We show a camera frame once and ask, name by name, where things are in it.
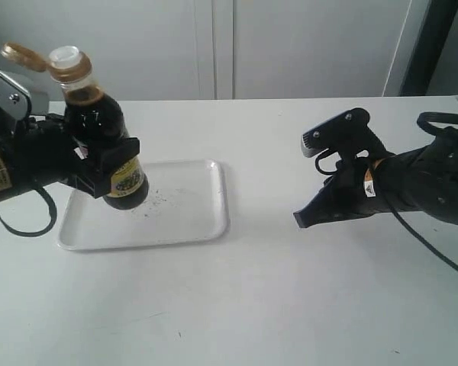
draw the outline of bottle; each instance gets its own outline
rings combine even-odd
[[[88,155],[89,146],[114,146],[129,137],[121,107],[97,85],[87,55],[65,46],[55,49],[49,58],[48,69],[61,85],[66,102],[66,128],[84,155]],[[111,177],[111,192],[104,200],[114,208],[129,210],[143,203],[148,191],[147,177],[136,157]]]

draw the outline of white table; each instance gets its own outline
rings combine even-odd
[[[360,106],[400,153],[431,141],[419,113],[458,113],[455,98],[121,105],[141,160],[223,164],[231,228],[204,245],[85,254],[56,245],[59,225],[21,239],[0,224],[0,365],[458,364],[455,271],[390,214],[309,230],[292,216],[324,180],[300,151],[307,129]],[[48,191],[60,222],[71,190]],[[23,230],[47,222],[34,193],[0,211]],[[405,216],[458,261],[458,227]]]

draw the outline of plastic tray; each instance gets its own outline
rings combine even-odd
[[[67,250],[119,249],[201,242],[227,227],[221,166],[213,160],[143,165],[150,191],[133,210],[115,210],[81,191],[70,198],[59,245]]]

